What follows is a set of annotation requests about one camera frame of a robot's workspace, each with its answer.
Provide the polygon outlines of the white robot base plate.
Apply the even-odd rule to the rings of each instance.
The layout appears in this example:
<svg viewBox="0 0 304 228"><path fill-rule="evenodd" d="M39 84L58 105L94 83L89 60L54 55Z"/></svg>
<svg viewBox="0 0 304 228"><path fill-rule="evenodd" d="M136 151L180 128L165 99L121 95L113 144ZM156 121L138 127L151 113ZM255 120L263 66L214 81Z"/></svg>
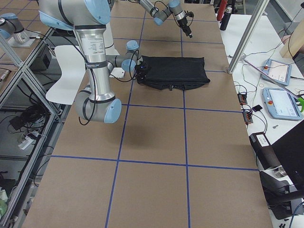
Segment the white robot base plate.
<svg viewBox="0 0 304 228"><path fill-rule="evenodd" d="M115 49L114 46L106 48L106 55L117 56L120 55L119 52ZM110 77L117 77L118 79L123 79L125 71L121 67L110 66Z"/></svg>

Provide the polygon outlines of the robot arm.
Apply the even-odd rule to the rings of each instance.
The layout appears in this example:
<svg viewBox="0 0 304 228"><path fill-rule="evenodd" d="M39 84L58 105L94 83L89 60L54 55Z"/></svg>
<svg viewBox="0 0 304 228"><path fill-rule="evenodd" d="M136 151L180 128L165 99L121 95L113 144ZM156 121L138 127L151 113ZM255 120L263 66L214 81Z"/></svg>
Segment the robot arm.
<svg viewBox="0 0 304 228"><path fill-rule="evenodd" d="M189 38L193 37L190 29L191 23L188 24L187 17L193 19L194 13L192 11L183 10L179 0L170 0L167 4L160 0L157 0L154 3L149 0L137 0L136 2L153 17L156 25L162 25L164 21L172 15L176 24L182 29L185 35Z"/></svg>
<svg viewBox="0 0 304 228"><path fill-rule="evenodd" d="M142 60L139 46L131 40L124 56L107 56L104 33L110 22L110 6L106 0L41 0L40 20L47 26L72 30L89 71L89 84L75 99L80 119L106 124L115 123L122 102L110 88L108 64L132 72Z"/></svg>

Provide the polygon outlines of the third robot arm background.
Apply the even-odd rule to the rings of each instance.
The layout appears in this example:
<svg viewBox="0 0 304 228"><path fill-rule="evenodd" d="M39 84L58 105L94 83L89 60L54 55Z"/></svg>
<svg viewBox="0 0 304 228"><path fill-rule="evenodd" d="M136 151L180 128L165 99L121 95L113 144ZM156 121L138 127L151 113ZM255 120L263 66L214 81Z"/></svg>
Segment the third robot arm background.
<svg viewBox="0 0 304 228"><path fill-rule="evenodd" d="M37 33L25 30L14 13L0 16L0 34L15 48L29 48L35 40L41 38Z"/></svg>

